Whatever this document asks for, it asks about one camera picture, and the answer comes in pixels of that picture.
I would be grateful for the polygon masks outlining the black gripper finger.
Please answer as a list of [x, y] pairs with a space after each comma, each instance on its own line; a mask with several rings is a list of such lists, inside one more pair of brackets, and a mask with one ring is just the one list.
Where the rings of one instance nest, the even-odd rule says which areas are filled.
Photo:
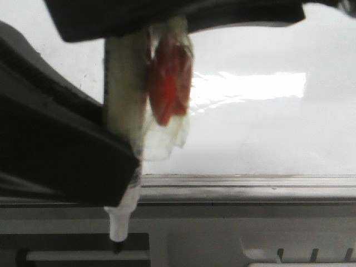
[[102, 105], [1, 23], [1, 197], [116, 206], [138, 165]]
[[174, 16], [189, 32], [237, 23], [284, 26], [305, 19], [302, 1], [45, 1], [61, 38], [124, 36]]

